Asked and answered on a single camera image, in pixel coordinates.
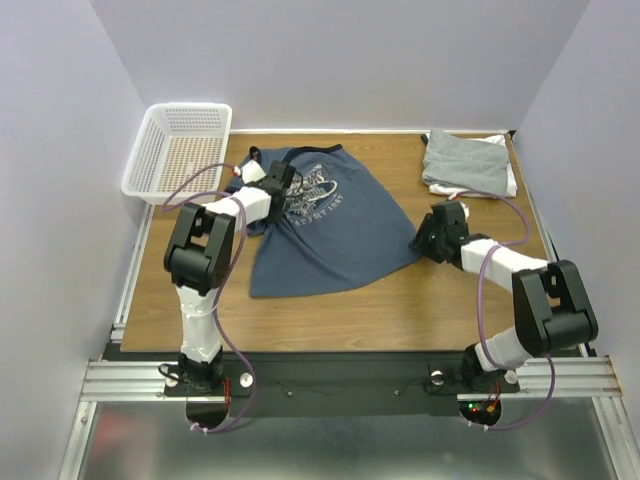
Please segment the blue printed tank top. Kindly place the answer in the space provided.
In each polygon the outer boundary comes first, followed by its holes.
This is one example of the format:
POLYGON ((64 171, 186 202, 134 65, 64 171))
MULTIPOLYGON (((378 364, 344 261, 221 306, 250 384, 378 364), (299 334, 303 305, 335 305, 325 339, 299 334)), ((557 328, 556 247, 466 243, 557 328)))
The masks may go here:
POLYGON ((285 211, 247 231, 262 241, 254 258, 253 298, 300 297, 353 290, 417 261, 416 229, 391 194, 342 145, 253 147, 245 158, 269 170, 295 168, 285 211))

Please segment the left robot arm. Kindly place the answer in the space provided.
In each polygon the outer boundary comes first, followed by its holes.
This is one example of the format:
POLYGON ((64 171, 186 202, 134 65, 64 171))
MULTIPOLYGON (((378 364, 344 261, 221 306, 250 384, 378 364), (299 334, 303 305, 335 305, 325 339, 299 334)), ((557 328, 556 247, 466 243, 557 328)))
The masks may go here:
POLYGON ((243 181, 236 192, 217 192, 213 202, 179 206, 164 255, 182 317, 177 372, 170 377, 202 394, 215 392, 223 381, 222 334, 216 315, 221 289, 237 260, 235 234, 245 233, 251 223, 278 219, 296 169, 284 160, 273 162, 265 172, 251 160, 234 173, 243 181))

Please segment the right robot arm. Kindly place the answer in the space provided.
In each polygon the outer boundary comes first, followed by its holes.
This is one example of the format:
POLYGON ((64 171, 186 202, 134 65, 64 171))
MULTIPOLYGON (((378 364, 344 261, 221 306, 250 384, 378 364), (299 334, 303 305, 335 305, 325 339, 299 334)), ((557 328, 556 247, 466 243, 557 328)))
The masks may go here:
POLYGON ((477 276, 479 341, 462 356, 460 380, 482 390, 496 372, 515 370, 528 360, 595 340, 599 325, 578 267, 516 252, 496 240, 472 234, 459 201, 436 203, 425 215, 410 248, 436 263, 477 276), (488 338, 484 331, 484 282, 512 296, 513 326, 488 338))

